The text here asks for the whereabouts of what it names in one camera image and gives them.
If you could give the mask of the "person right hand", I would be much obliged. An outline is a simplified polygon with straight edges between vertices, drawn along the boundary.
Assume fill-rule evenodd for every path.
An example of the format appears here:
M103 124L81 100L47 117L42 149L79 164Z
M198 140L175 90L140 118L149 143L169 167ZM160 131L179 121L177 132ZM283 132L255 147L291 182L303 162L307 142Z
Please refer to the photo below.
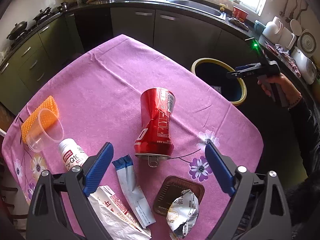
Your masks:
M280 85L285 94L289 107L295 106L302 99L301 93L293 85L293 83L282 73L278 76L267 77L266 82Z

